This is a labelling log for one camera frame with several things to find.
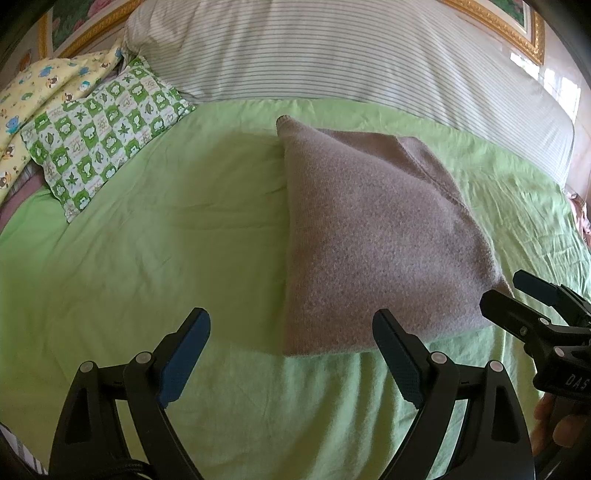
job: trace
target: folded blanket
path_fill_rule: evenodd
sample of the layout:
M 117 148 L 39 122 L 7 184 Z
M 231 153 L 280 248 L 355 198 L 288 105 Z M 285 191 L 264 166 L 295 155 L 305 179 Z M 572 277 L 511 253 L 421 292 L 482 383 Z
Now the folded blanket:
M 489 325 L 490 288 L 510 294 L 450 174 L 418 139 L 277 121 L 290 238 L 284 352 L 375 347 L 389 308 L 423 341 Z

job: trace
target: wrinkled sheet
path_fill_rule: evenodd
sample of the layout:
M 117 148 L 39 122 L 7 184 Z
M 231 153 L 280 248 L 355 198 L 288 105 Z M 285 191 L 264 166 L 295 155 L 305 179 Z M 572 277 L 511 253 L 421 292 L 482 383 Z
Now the wrinkled sheet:
M 167 412 L 205 478 L 379 478 L 415 415 L 380 354 L 281 353 L 289 227 L 281 115 L 419 137 L 454 177 L 508 278 L 524 268 L 589 297 L 591 260 L 568 202 L 506 150 L 347 100 L 202 105 L 142 149 L 71 225 L 44 189 L 0 235 L 0 417 L 46 465 L 78 366 L 128 362 L 200 306 L 212 334 Z M 521 342 L 491 326 L 428 347 L 457 363 L 502 361 L 532 427 L 538 393 Z M 128 413 L 122 422 L 129 433 Z M 454 416 L 433 475 L 460 425 Z

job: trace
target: pink cloth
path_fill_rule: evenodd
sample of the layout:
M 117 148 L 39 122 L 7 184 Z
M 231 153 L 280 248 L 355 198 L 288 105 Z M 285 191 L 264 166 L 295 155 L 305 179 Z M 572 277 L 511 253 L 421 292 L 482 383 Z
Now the pink cloth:
M 39 171 L 28 179 L 22 188 L 10 197 L 6 203 L 3 203 L 0 206 L 0 233 L 2 233 L 2 230 L 4 230 L 4 227 L 13 216 L 14 212 L 17 211 L 17 208 L 19 208 L 27 198 L 33 195 L 33 193 L 39 190 L 44 183 L 45 179 L 43 178 L 43 172 Z
M 574 222 L 579 231 L 579 235 L 585 241 L 585 244 L 591 248 L 591 223 L 587 218 L 587 202 L 585 202 L 578 193 L 567 192 L 570 208 L 573 211 Z

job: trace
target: finger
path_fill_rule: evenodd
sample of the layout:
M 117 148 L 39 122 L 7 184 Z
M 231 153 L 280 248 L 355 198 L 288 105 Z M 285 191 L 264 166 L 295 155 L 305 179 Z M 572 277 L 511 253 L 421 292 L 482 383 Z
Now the finger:
M 538 455 L 548 443 L 547 424 L 538 422 L 530 435 L 531 453 Z
M 545 393 L 534 409 L 534 418 L 536 420 L 547 420 L 552 414 L 554 408 L 554 395 Z
M 572 447 L 587 423 L 586 415 L 567 415 L 558 422 L 552 438 L 561 447 Z

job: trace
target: painting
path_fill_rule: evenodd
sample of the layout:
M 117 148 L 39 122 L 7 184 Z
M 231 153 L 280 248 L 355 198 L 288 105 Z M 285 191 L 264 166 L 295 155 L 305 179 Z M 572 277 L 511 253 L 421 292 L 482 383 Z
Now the painting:
M 544 63 L 544 20 L 523 0 L 441 1 L 478 20 L 533 62 Z
M 490 0 L 490 2 L 525 28 L 523 0 Z
M 112 2 L 113 0 L 57 0 L 51 12 L 53 50 L 57 50 L 76 30 Z
M 39 20 L 39 54 L 72 57 L 122 25 L 142 0 L 57 0 Z

